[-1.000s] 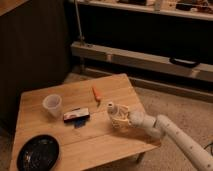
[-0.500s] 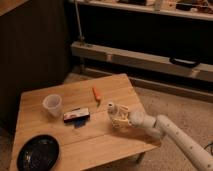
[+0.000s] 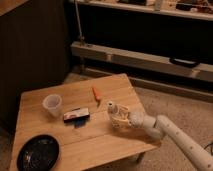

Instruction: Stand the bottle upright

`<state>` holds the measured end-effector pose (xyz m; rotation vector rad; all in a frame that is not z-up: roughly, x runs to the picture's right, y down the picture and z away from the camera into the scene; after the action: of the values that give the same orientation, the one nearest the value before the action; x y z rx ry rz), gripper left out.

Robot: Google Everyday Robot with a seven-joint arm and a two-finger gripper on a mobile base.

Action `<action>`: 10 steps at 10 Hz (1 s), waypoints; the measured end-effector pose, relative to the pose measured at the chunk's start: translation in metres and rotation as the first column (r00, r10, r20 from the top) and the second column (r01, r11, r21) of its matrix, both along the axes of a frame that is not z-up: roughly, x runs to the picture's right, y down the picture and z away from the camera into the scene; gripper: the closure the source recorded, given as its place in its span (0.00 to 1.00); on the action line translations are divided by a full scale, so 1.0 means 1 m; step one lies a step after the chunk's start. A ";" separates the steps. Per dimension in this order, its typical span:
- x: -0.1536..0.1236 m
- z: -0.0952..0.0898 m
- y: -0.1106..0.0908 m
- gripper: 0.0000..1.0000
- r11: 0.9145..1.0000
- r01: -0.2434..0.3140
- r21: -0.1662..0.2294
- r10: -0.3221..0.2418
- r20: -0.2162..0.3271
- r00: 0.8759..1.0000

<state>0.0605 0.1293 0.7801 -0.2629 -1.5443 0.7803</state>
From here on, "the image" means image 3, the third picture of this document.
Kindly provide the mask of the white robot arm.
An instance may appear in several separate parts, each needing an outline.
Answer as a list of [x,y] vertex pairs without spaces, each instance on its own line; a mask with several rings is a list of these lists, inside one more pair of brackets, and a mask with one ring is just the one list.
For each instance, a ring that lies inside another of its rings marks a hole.
[[198,171],[213,171],[213,157],[165,115],[153,117],[114,102],[108,103],[107,112],[115,128],[142,129],[158,140],[167,135]]

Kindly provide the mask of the white skeletal robot hand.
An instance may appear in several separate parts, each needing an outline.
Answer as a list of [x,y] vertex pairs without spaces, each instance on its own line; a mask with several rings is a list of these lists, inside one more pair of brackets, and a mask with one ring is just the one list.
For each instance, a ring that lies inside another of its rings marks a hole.
[[116,104],[117,112],[109,114],[110,121],[114,128],[127,127],[129,125],[129,108],[120,104]]

